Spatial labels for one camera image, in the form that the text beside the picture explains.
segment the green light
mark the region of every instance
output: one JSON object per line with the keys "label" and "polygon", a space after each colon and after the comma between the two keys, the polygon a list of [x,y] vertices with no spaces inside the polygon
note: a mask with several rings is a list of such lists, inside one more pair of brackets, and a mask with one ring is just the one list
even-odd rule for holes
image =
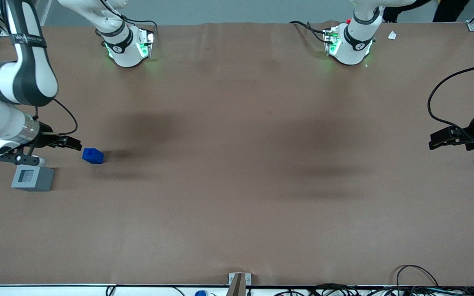
{"label": "green light", "polygon": [[372,45],[372,41],[369,43],[369,45],[367,46],[367,51],[365,51],[365,56],[367,54],[369,54],[369,51],[370,51],[370,46]]}
{"label": "green light", "polygon": [[340,40],[339,40],[339,38],[338,38],[338,39],[336,39],[336,41],[334,42],[334,44],[331,44],[331,45],[330,45],[330,51],[329,51],[329,53],[330,53],[330,54],[333,54],[333,55],[334,55],[334,54],[337,54],[337,49],[339,49],[339,46],[340,46],[340,45],[341,45],[341,42],[340,42]]}
{"label": "green light", "polygon": [[109,58],[113,58],[113,54],[111,53],[111,50],[109,49],[107,43],[105,44],[105,48],[107,49],[107,52],[109,52]]}
{"label": "green light", "polygon": [[137,42],[137,46],[140,52],[140,56],[146,57],[147,56],[147,46],[144,44],[140,44]]}

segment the blue block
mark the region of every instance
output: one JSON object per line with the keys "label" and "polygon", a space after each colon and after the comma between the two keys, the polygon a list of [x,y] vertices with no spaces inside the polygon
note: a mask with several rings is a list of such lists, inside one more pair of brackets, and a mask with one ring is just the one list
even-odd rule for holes
{"label": "blue block", "polygon": [[81,159],[94,164],[100,164],[104,162],[104,154],[96,148],[85,148]]}

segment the gray square block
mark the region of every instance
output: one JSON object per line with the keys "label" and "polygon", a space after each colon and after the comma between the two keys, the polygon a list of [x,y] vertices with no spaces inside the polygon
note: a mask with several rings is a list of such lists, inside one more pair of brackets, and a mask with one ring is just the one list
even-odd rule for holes
{"label": "gray square block", "polygon": [[24,191],[51,191],[54,170],[50,167],[21,164],[16,168],[12,188]]}

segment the person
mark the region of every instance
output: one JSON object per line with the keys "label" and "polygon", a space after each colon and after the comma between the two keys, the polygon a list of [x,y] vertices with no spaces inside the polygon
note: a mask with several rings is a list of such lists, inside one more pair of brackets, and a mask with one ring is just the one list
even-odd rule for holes
{"label": "person", "polygon": [[[411,5],[386,7],[383,11],[383,22],[397,23],[398,15],[400,13],[420,7],[429,1],[431,0],[416,0]],[[438,8],[436,9],[436,13],[434,14],[433,22],[456,22],[458,16],[464,10],[464,7],[466,7],[468,2],[469,0],[441,0]]]}

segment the brown paper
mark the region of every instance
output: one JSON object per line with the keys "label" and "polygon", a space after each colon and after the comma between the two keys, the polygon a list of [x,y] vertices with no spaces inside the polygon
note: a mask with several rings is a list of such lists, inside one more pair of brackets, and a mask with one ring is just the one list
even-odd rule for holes
{"label": "brown paper", "polygon": [[[474,285],[474,151],[427,145],[444,127],[429,93],[474,66],[465,24],[384,24],[356,66],[288,24],[159,27],[131,69],[93,28],[43,30],[74,137],[107,162],[37,150],[48,193],[12,190],[0,162],[0,283],[391,284],[419,264]],[[14,56],[2,38],[0,60]],[[474,72],[433,112],[467,126]],[[73,128],[54,103],[39,120]]]}

